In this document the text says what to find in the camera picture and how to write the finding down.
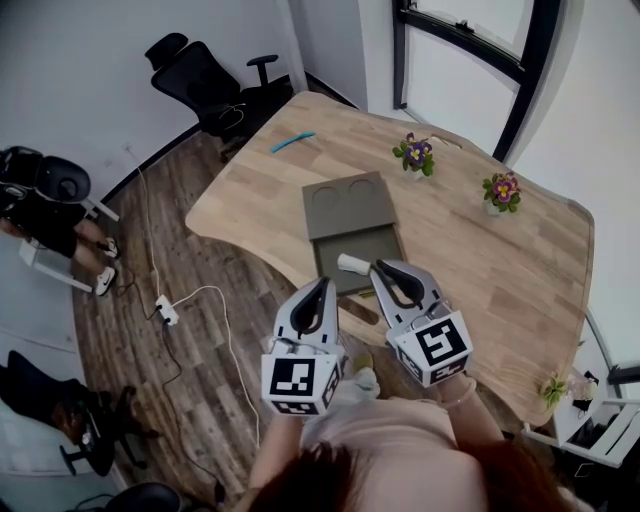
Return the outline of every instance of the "blue pen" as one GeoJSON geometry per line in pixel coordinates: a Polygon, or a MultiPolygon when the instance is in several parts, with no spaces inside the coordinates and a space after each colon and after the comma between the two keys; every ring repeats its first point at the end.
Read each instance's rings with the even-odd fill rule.
{"type": "Polygon", "coordinates": [[[292,142],[295,142],[295,141],[300,140],[300,139],[306,139],[307,137],[313,137],[315,134],[316,134],[316,132],[304,132],[304,133],[301,133],[300,135],[296,135],[295,137],[292,137],[290,139],[285,140],[284,142],[281,142],[277,146],[273,146],[270,151],[272,153],[275,153],[276,151],[280,151],[283,147],[288,146],[292,142]]]}

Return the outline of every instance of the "white sneaker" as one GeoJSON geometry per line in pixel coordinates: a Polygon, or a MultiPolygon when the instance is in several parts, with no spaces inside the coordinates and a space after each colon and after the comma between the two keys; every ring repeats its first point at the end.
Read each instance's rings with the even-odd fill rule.
{"type": "Polygon", "coordinates": [[[118,256],[120,256],[120,249],[118,249],[118,244],[116,244],[116,241],[111,237],[107,237],[107,243],[109,244],[108,249],[102,249],[102,252],[104,252],[109,258],[113,258],[115,260],[118,256]]]}
{"type": "Polygon", "coordinates": [[[104,269],[104,272],[96,279],[96,295],[102,297],[107,293],[111,283],[113,283],[116,278],[116,274],[115,268],[107,267],[104,269]]]}

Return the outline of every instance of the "green leaf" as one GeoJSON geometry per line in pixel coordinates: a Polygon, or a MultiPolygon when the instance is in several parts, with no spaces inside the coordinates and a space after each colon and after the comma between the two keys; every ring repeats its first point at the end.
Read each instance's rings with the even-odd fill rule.
{"type": "Polygon", "coordinates": [[[425,176],[431,176],[433,174],[433,161],[422,164],[422,174],[425,176]]]}

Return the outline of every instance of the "small plant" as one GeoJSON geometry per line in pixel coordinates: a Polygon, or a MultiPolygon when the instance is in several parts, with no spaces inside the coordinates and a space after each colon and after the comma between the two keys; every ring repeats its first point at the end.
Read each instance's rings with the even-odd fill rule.
{"type": "Polygon", "coordinates": [[[551,377],[540,392],[540,396],[542,396],[547,404],[547,410],[560,402],[562,397],[567,394],[567,391],[569,391],[569,388],[566,382],[559,380],[557,375],[551,377]]]}
{"type": "Polygon", "coordinates": [[[400,142],[400,147],[393,148],[393,154],[402,158],[402,168],[406,171],[421,171],[425,176],[433,174],[433,147],[427,139],[416,140],[413,133],[407,133],[407,138],[400,142]]]}
{"type": "Polygon", "coordinates": [[[511,213],[518,211],[521,201],[520,187],[513,172],[494,174],[493,178],[482,182],[482,188],[485,190],[485,201],[491,201],[498,211],[511,213]]]}

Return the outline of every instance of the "power strip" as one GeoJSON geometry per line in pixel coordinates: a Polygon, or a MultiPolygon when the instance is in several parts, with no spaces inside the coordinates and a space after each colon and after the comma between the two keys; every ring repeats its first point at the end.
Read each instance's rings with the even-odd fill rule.
{"type": "Polygon", "coordinates": [[[160,308],[158,311],[160,311],[162,318],[169,320],[169,325],[176,325],[178,323],[180,317],[165,295],[160,295],[156,301],[156,306],[160,308]]]}

